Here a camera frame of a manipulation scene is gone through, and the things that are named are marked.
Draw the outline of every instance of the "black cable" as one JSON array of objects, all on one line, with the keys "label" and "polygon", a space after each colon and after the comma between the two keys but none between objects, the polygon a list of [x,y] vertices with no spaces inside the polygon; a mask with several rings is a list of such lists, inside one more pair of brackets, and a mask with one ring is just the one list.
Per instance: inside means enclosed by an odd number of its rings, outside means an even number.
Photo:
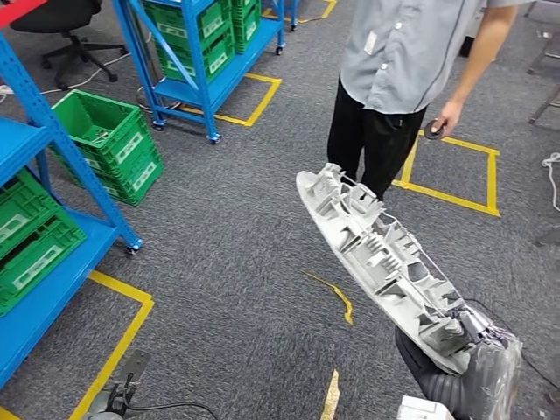
[{"label": "black cable", "polygon": [[204,404],[202,404],[200,402],[176,402],[174,404],[165,404],[165,405],[154,405],[151,407],[136,407],[134,405],[131,405],[130,402],[128,400],[127,392],[129,390],[128,385],[125,385],[125,389],[122,391],[122,399],[123,399],[123,405],[126,407],[128,410],[131,411],[155,411],[155,410],[168,410],[168,409],[175,409],[177,407],[194,407],[197,409],[202,409],[208,411],[211,416],[214,417],[214,420],[220,420],[217,415],[214,413],[210,407],[205,406]]},{"label": "black cable", "polygon": [[[511,331],[514,335],[517,335],[517,334],[515,334],[515,332],[514,332],[512,329],[511,329],[509,325],[507,325],[505,321],[503,321],[502,318],[500,318],[500,316],[498,316],[496,312],[492,311],[491,309],[488,308],[485,304],[483,304],[482,302],[480,302],[479,300],[474,299],[474,298],[463,299],[463,300],[466,301],[466,302],[474,302],[475,304],[482,306],[484,309],[485,309],[486,311],[488,311],[488,312],[491,313],[492,315],[494,315],[494,318],[497,318],[498,321],[500,321],[500,323],[502,323],[503,326],[505,326],[508,330]],[[521,351],[521,357],[524,361],[525,361],[525,363],[527,363],[528,365],[529,365],[529,367],[531,367],[533,370],[534,370],[535,372],[537,372],[543,380],[549,383],[550,385],[552,385],[552,387],[555,388],[556,390],[560,390],[560,388],[557,384],[554,383],[551,379],[547,378],[543,372],[541,372],[540,370],[539,370],[537,367],[535,367],[535,365],[534,365],[531,360],[529,360],[529,358],[528,358],[527,356],[525,356],[525,353],[524,353],[522,350]]]}]

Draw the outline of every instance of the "chair base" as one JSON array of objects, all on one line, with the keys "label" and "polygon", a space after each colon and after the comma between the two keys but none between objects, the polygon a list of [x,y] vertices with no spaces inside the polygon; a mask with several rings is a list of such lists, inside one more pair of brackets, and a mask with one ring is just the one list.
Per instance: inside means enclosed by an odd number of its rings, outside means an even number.
[{"label": "chair base", "polygon": [[122,44],[94,44],[87,42],[88,40],[85,38],[79,39],[76,35],[72,35],[69,32],[63,33],[62,35],[65,38],[69,38],[71,41],[71,44],[41,56],[41,65],[45,69],[52,68],[50,61],[51,58],[60,56],[65,57],[54,76],[54,83],[60,90],[68,89],[68,85],[63,81],[63,77],[66,74],[70,69],[72,63],[78,57],[81,58],[82,61],[85,63],[91,61],[93,64],[104,71],[108,76],[109,81],[117,81],[118,79],[117,74],[111,72],[103,63],[95,58],[91,53],[91,51],[120,50],[122,55],[128,53],[126,47]]}]

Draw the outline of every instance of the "person's arm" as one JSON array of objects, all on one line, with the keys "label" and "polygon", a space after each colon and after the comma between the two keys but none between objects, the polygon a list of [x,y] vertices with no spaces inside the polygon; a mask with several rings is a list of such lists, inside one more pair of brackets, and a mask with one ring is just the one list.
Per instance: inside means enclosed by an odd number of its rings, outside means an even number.
[{"label": "person's arm", "polygon": [[459,121],[463,104],[496,57],[513,24],[517,6],[488,7],[484,14],[471,48],[467,64],[455,91],[438,116],[432,131],[445,125],[444,136],[448,136]]}]

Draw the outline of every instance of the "metal stand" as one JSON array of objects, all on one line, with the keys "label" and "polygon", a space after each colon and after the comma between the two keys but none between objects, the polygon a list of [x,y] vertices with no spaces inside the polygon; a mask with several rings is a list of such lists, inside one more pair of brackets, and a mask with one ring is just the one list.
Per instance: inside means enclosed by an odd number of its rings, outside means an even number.
[{"label": "metal stand", "polygon": [[543,47],[543,49],[539,53],[537,58],[535,58],[532,63],[531,63],[531,66],[527,70],[528,74],[534,74],[535,72],[535,67],[538,66],[541,63],[541,61],[544,60],[546,57],[548,57],[549,59],[560,59],[560,54],[556,54],[555,52],[552,52],[549,50],[549,47],[552,45],[552,42],[558,36],[558,33],[549,33],[549,32],[544,32],[544,31],[540,31],[538,32],[540,38],[544,38],[546,39],[546,43]]},{"label": "metal stand", "polygon": [[102,220],[63,207],[86,234],[87,239],[0,318],[2,388],[118,237],[122,237],[133,254],[140,249],[142,241],[107,195],[2,34],[0,78],[14,91],[28,121],[25,124],[0,117],[2,136],[0,140],[0,186],[36,157],[41,184],[50,192],[45,148],[51,144],[106,218]]},{"label": "metal stand", "polygon": [[560,83],[557,84],[539,109],[529,118],[529,124],[535,123],[548,107],[560,108],[560,102],[555,102],[558,96],[560,96]]},{"label": "metal stand", "polygon": [[[144,12],[138,0],[113,0],[117,19],[120,23],[126,45],[128,47],[136,71],[142,82],[146,99],[152,111],[152,124],[157,130],[163,130],[164,115],[186,118],[206,127],[207,138],[214,144],[220,140],[216,129],[216,113],[243,76],[252,67],[269,43],[277,36],[276,54],[280,55],[284,48],[283,14],[284,0],[278,0],[277,19],[263,19],[253,39],[242,54],[236,54],[226,68],[211,82],[206,79],[204,57],[198,40],[197,16],[210,6],[213,0],[154,0],[158,4],[181,9],[183,26],[187,34],[189,50],[192,58],[195,76],[192,78],[179,61],[177,56],[157,30]],[[153,39],[159,44],[173,62],[183,80],[152,80],[146,58],[144,39],[140,35],[137,21],[141,22]],[[166,108],[162,105],[161,98],[168,98],[187,104],[194,109],[200,109],[202,115]]]}]

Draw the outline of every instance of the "black glove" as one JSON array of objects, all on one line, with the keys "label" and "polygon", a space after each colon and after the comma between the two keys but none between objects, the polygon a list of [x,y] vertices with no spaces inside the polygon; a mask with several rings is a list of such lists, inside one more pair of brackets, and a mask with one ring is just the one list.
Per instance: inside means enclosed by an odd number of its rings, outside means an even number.
[{"label": "black glove", "polygon": [[505,348],[480,343],[466,372],[447,374],[398,327],[395,341],[406,366],[427,400],[442,403],[456,420],[509,420],[521,372],[521,343]]}]

